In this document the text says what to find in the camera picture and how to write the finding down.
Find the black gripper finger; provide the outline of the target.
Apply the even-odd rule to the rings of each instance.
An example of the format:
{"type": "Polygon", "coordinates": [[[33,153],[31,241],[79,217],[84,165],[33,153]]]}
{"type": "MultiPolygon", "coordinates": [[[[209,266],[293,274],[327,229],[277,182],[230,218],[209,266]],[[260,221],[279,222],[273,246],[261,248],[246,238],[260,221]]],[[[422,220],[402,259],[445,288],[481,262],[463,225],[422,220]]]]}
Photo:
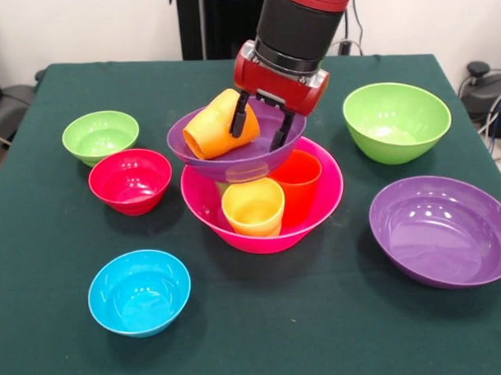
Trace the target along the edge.
{"type": "Polygon", "coordinates": [[[234,113],[232,116],[232,122],[229,129],[229,134],[233,138],[239,138],[242,135],[244,125],[246,122],[246,111],[245,107],[248,103],[250,94],[244,90],[239,92],[239,98],[237,100],[234,113]]]}
{"type": "Polygon", "coordinates": [[[286,108],[282,108],[281,112],[284,114],[284,120],[281,127],[275,132],[270,145],[270,152],[280,149],[286,142],[289,131],[295,120],[295,116],[286,108]]]}

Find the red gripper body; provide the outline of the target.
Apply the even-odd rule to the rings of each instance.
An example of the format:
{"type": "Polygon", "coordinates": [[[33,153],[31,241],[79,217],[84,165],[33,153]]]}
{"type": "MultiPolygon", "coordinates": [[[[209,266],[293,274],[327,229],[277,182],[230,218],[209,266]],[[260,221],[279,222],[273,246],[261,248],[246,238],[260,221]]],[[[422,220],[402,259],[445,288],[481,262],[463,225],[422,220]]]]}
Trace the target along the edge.
{"type": "Polygon", "coordinates": [[[323,69],[313,75],[296,76],[269,67],[256,55],[252,40],[244,42],[234,62],[234,83],[238,88],[275,100],[305,117],[316,109],[329,81],[330,74],[323,69]]]}

